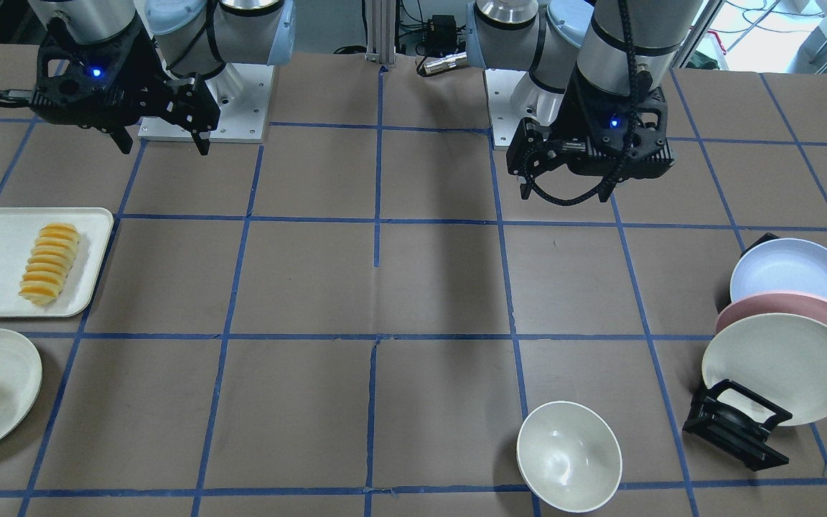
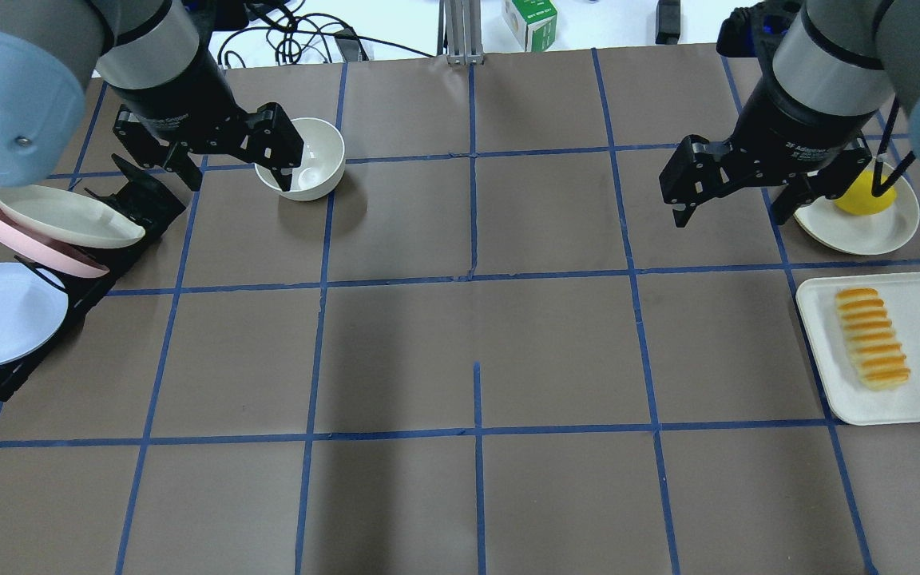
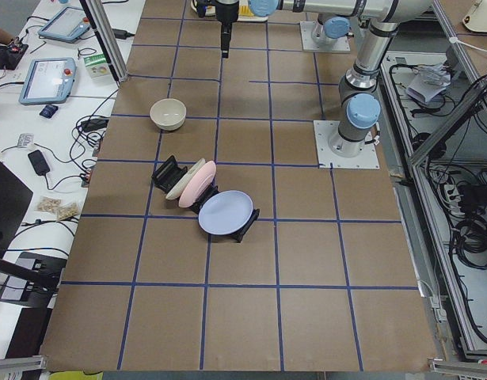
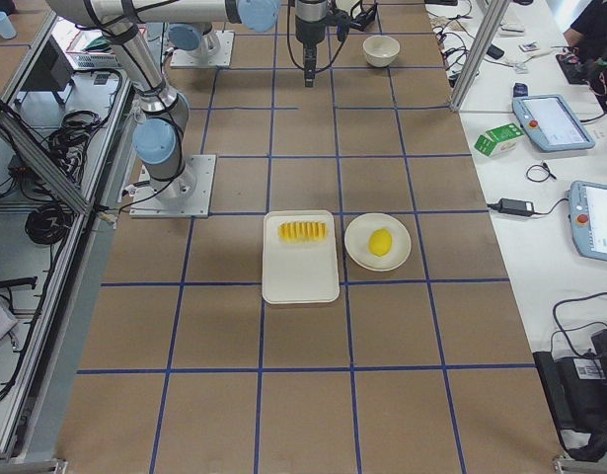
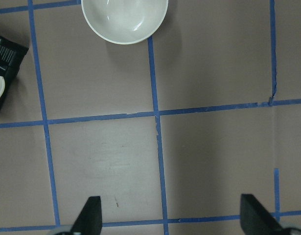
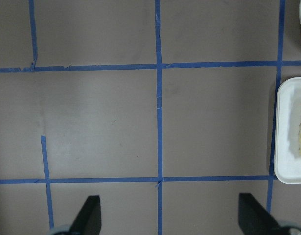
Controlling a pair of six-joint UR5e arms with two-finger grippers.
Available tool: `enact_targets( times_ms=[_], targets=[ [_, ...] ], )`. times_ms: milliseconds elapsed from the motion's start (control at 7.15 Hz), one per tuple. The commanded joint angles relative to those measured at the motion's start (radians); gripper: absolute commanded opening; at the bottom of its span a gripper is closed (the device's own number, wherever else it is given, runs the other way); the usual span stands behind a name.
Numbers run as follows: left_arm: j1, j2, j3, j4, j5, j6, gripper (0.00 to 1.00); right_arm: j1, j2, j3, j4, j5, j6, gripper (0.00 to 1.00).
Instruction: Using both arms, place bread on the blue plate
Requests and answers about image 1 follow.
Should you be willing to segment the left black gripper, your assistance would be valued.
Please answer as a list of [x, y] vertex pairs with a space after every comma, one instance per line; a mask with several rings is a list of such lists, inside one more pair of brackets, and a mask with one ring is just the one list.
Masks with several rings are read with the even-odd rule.
[[632, 112], [628, 97], [601, 90], [575, 72], [551, 125], [523, 118], [506, 154], [508, 173], [519, 176], [521, 199], [537, 190], [537, 176], [560, 166], [604, 177], [624, 157], [618, 180], [662, 177], [675, 164], [666, 135], [668, 105], [649, 72], [637, 73], [635, 92]]

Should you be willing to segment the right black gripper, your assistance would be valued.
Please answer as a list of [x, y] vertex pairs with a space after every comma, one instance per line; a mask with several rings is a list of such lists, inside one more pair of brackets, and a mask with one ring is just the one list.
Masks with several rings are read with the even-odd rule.
[[220, 120], [203, 76], [170, 78], [146, 29], [122, 29], [90, 44], [68, 29], [48, 29], [33, 89], [0, 90], [0, 107], [29, 108], [50, 124], [104, 132], [126, 156], [134, 147], [127, 127], [143, 117], [186, 131], [200, 156], [209, 154], [210, 132]]

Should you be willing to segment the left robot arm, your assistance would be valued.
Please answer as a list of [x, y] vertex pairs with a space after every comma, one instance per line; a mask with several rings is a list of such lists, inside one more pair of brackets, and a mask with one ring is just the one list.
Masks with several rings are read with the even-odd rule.
[[662, 81], [699, 9], [698, 1], [469, 3], [469, 64], [523, 74], [506, 151], [522, 199], [607, 202], [618, 184], [657, 179], [676, 163]]

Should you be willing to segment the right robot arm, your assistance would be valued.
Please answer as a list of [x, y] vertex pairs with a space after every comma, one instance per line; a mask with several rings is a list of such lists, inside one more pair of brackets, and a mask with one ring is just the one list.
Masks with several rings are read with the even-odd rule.
[[96, 130], [131, 153], [154, 141], [259, 144], [276, 66], [295, 43], [292, 1], [32, 1], [46, 35], [29, 90], [1, 108]]

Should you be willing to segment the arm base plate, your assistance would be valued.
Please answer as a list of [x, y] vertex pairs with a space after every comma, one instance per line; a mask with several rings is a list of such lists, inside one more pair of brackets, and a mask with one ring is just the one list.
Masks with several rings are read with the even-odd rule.
[[564, 101], [564, 93], [541, 88], [529, 72], [520, 70], [485, 70], [485, 89], [496, 151], [508, 149], [523, 118], [551, 125]]
[[216, 129], [203, 132], [210, 143], [261, 144], [268, 121], [276, 66], [227, 63], [207, 80], [220, 108]]

